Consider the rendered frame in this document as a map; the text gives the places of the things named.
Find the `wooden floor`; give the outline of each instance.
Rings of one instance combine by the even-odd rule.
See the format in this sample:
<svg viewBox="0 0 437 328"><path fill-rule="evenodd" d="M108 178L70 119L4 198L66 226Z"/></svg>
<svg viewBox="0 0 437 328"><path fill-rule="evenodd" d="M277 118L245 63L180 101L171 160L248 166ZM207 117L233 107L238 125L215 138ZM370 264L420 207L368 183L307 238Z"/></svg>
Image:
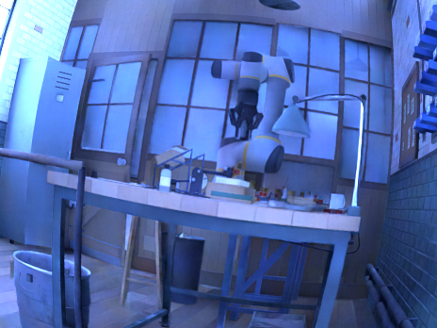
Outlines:
<svg viewBox="0 0 437 328"><path fill-rule="evenodd" d="M9 263L17 250L32 250L50 253L42 247L10 244L8 239L0 238L0 327L21 327L17 298L13 279L9 278ZM73 259L73 254L66 254ZM91 306L89 328L124 327L129 323L146 317L157 310L156 288L130 283L126 305L120 306L122 268L82 255L82 265L91 271ZM200 287L203 292L217 293L216 289ZM299 298L297 303L316 303L314 298ZM216 328L219 302L199 299L194 305L171 304L171 328ZM307 316L311 327L313 311L292 310ZM229 313L226 328L246 328L251 315L243 314L238 321L230 321ZM161 327L158 321L147 326ZM367 300L337 300L332 312L330 328L376 328Z"/></svg>

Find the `lamp arm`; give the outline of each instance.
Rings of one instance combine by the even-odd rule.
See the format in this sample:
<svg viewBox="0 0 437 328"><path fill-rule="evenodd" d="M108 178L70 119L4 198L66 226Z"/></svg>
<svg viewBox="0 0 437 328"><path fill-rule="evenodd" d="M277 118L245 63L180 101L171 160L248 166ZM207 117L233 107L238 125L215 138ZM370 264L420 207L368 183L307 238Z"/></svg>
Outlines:
<svg viewBox="0 0 437 328"><path fill-rule="evenodd" d="M359 100L361 102L360 110L360 136L358 138L358 155L357 155L357 169L355 172L355 182L353 184L353 194L352 194L352 206L357 207L358 199L358 182L360 179L360 168L361 168L361 157L363 152L363 130L364 130L364 108L365 101L367 98L365 95L357 96L354 94L321 94L317 96L299 98L298 96L293 96L294 104L303 103L307 101L345 101L345 100Z"/></svg>

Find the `white cup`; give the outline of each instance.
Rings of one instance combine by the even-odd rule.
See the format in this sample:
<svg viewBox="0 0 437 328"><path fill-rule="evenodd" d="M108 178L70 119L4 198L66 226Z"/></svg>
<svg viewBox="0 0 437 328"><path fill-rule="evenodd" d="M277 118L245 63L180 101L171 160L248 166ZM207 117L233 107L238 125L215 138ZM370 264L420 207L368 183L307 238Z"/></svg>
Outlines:
<svg viewBox="0 0 437 328"><path fill-rule="evenodd" d="M332 193L330 200L330 209L344 208L346 205L346 196L342 193Z"/></svg>

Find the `framed board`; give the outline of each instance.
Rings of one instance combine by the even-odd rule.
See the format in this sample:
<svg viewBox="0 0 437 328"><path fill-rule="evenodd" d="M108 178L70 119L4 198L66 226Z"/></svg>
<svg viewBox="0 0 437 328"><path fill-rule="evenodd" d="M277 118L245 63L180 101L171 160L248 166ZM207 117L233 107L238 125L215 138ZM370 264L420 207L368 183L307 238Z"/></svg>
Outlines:
<svg viewBox="0 0 437 328"><path fill-rule="evenodd" d="M420 94L415 93L414 83L419 79L419 63L413 69L402 88L402 122L400 129L399 168L417 159L419 147L418 134L413 130L413 123L420 114Z"/></svg>

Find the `workbench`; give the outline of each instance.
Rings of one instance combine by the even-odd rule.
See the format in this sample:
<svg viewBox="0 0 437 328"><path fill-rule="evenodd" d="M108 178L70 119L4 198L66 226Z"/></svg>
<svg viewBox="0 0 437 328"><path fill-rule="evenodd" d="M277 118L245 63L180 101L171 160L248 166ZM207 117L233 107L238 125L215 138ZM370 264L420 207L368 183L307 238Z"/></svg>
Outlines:
<svg viewBox="0 0 437 328"><path fill-rule="evenodd" d="M73 174L48 172L47 175L47 182L55 185L52 223L52 283L56 327L63 327L63 322L65 322L63 320L65 319L64 268L61 265L64 262L65 209L66 201L75 201L77 180L77 175ZM223 303L313 309L316 312L313 326L327 328L340 284L350 233L358 233L361 224L360 217L224 202L174 192L164 193L156 189L90 177L87 177L85 182L84 204L162 221L169 225L167 263L163 281L163 308L128 327L142 327L159 318L162 318L164 326L170 326L170 294L178 292ZM177 225L231 234L230 243L236 243L236 235L244 235L331 245L332 252L328 256L317 305L262 302L224 295L223 291L230 290L229 277L232 276L233 254L228 254L226 257L223 278L226 286L222 286L221 295L172 287L172 258Z"/></svg>

